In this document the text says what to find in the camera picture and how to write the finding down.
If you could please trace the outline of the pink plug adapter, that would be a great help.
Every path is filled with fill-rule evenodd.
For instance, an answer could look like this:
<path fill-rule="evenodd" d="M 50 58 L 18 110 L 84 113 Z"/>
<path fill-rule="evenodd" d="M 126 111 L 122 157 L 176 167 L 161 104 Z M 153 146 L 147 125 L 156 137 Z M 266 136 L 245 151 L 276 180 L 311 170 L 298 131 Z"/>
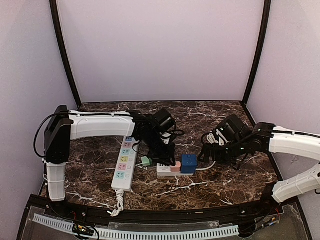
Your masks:
<path fill-rule="evenodd" d="M 171 165 L 170 166 L 170 171 L 172 173 L 178 173 L 178 172 L 181 171 L 181 166 L 182 166 L 181 162 L 180 161 L 176 161 L 175 165 Z"/>

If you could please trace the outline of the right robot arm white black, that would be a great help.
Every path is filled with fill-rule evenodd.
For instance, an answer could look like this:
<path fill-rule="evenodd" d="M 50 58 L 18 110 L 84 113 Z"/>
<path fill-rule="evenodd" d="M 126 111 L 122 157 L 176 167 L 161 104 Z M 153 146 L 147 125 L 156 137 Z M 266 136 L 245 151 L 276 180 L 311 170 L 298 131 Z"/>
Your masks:
<path fill-rule="evenodd" d="M 218 163 L 231 164 L 239 168 L 237 158 L 255 153 L 290 154 L 309 159 L 320 159 L 320 136 L 318 134 L 299 132 L 260 122 L 253 129 L 244 123 L 219 124 L 210 132 L 214 142 L 201 139 L 202 149 L 198 161 L 207 163 L 213 160 Z M 320 190 L 320 165 L 287 180 L 273 182 L 265 187 L 262 201 L 280 204 L 288 199 Z"/>

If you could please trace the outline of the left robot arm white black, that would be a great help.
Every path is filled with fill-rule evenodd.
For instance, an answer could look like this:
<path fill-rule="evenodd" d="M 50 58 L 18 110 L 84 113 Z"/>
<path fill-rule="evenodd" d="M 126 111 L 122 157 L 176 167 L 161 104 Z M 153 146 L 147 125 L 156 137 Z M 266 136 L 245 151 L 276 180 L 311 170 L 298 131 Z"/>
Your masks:
<path fill-rule="evenodd" d="M 44 153 L 48 196 L 52 202 L 66 198 L 65 170 L 73 140 L 92 137 L 122 137 L 111 187 L 121 198 L 132 189 L 140 143 L 148 147 L 147 158 L 153 164 L 174 166 L 175 144 L 172 142 L 175 121 L 168 111 L 142 114 L 138 110 L 121 112 L 79 112 L 60 105 L 44 121 Z"/>

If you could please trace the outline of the blue cube socket adapter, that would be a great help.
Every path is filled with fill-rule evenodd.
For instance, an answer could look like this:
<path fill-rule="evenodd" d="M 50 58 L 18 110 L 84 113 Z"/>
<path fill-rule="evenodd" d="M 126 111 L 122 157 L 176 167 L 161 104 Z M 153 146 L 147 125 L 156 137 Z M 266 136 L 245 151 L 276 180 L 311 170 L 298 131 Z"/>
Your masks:
<path fill-rule="evenodd" d="M 194 174 L 196 172 L 198 163 L 195 154 L 182 154 L 181 155 L 181 168 L 182 174 Z"/>

